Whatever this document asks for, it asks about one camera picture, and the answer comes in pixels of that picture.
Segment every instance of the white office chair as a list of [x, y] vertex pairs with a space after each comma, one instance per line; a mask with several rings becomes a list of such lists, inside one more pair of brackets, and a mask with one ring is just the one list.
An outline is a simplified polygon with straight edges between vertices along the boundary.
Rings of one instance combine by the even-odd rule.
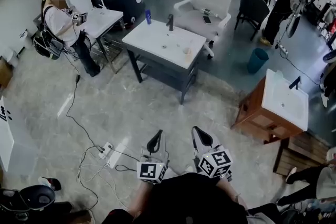
[[[206, 37], [208, 44], [204, 48], [208, 51], [208, 59], [213, 58], [214, 53], [210, 49], [219, 40], [231, 15], [228, 13], [231, 0], [184, 0], [174, 5], [177, 27]], [[211, 24], [205, 24], [202, 10], [209, 9]]]

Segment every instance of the power plug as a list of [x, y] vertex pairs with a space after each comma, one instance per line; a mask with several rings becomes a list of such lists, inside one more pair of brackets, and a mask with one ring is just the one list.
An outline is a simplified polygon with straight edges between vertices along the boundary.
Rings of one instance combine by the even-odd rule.
[[104, 146], [104, 149], [103, 149], [103, 153], [99, 153], [98, 156], [101, 158], [101, 159], [105, 159], [109, 153], [111, 152], [112, 150], [112, 145], [111, 143], [109, 142], [106, 142], [105, 146]]

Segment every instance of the blue bucket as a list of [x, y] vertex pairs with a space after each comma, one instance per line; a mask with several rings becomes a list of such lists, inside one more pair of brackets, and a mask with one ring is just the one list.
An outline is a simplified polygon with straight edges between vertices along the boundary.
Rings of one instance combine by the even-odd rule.
[[250, 60], [247, 64], [247, 71], [250, 74], [255, 74], [258, 70], [264, 65], [264, 63], [268, 60], [267, 53], [260, 48], [256, 48], [253, 50]]

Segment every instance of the wooden platform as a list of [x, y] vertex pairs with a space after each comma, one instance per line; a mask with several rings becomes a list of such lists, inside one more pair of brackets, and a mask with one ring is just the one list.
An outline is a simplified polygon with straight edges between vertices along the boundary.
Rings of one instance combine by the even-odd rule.
[[298, 171], [326, 162], [328, 147], [308, 133], [282, 140], [273, 172], [287, 176], [294, 167]]

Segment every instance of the smartphone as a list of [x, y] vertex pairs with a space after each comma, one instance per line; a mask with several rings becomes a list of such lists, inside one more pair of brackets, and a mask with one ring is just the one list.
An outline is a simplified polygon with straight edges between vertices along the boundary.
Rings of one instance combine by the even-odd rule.
[[210, 18], [208, 16], [203, 16], [203, 21], [206, 24], [211, 24]]

